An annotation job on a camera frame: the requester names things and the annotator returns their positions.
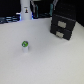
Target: black box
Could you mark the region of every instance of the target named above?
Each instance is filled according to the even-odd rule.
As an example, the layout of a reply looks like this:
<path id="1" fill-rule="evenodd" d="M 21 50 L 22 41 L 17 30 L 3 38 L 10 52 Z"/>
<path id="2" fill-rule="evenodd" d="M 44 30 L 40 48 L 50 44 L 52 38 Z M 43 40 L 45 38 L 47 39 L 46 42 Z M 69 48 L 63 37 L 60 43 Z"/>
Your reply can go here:
<path id="1" fill-rule="evenodd" d="M 61 37 L 61 38 L 67 39 L 67 40 L 70 40 L 71 35 L 72 35 L 72 31 L 58 27 L 58 26 L 53 25 L 53 24 L 51 25 L 50 32 L 53 33 L 54 35 L 58 36 L 58 37 Z"/>
<path id="2" fill-rule="evenodd" d="M 72 31 L 75 23 L 75 7 L 62 3 L 56 6 L 56 9 L 54 10 L 52 15 L 52 24 Z"/>

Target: small round object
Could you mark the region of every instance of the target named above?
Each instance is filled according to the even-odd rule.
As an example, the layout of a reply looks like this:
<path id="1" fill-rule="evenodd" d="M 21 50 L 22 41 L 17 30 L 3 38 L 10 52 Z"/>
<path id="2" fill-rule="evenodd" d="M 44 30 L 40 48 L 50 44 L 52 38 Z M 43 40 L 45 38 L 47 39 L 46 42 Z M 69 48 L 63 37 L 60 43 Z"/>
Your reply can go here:
<path id="1" fill-rule="evenodd" d="M 23 52 L 24 53 L 27 53 L 28 52 L 28 41 L 24 41 L 22 43 L 22 49 L 23 49 Z"/>

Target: black device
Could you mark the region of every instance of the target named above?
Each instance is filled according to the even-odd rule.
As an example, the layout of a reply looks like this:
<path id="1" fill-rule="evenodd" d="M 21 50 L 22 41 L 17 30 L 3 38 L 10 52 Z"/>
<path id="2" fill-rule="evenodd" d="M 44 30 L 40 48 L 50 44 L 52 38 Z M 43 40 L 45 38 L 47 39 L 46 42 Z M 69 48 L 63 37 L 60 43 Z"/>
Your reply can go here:
<path id="1" fill-rule="evenodd" d="M 76 23 L 75 6 L 65 3 L 58 3 L 51 21 L 50 32 L 69 40 Z"/>

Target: white table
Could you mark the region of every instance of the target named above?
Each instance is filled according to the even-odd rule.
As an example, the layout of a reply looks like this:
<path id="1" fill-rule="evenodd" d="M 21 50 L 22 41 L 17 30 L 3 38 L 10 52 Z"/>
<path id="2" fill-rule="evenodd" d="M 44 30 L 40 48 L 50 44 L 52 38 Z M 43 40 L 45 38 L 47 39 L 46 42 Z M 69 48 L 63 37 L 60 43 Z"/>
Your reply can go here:
<path id="1" fill-rule="evenodd" d="M 0 24 L 0 84 L 84 84 L 84 27 L 76 23 L 68 41 L 50 25 L 51 18 Z"/>

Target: white surface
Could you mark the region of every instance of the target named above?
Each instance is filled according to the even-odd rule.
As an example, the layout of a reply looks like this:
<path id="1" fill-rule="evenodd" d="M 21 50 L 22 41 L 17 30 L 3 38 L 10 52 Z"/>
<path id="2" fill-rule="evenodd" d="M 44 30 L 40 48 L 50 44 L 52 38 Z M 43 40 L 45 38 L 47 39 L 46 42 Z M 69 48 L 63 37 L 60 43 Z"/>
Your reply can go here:
<path id="1" fill-rule="evenodd" d="M 84 27 L 76 23 L 67 41 L 51 34 L 50 24 L 39 19 L 0 25 L 0 84 L 84 84 Z"/>
<path id="2" fill-rule="evenodd" d="M 20 0 L 20 3 L 21 3 L 21 20 L 31 20 L 32 12 L 30 10 L 30 0 Z"/>

